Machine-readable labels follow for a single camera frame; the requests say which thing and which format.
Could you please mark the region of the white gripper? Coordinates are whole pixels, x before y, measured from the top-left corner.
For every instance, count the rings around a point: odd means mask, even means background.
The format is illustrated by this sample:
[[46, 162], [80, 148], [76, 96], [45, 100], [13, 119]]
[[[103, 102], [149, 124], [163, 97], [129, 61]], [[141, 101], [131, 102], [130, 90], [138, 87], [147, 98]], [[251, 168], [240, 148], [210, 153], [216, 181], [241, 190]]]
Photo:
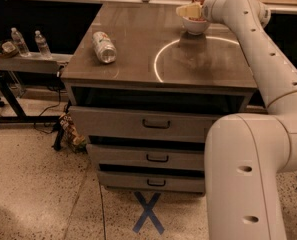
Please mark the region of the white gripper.
[[220, 22], [221, 5], [221, 0], [205, 0], [203, 6], [198, 3], [179, 6], [176, 8], [176, 14], [188, 18], [200, 18], [203, 15], [209, 22]]

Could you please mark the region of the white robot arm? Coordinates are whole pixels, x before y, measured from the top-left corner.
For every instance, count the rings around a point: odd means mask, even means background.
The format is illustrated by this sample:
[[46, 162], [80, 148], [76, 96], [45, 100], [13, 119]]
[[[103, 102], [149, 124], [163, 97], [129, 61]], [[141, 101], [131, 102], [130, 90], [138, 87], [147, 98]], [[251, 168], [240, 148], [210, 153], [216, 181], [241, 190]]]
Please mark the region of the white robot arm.
[[205, 144], [209, 240], [287, 240], [276, 175], [297, 170], [297, 69], [265, 33], [257, 0], [205, 0], [176, 10], [227, 26], [264, 101], [264, 114], [224, 116]]

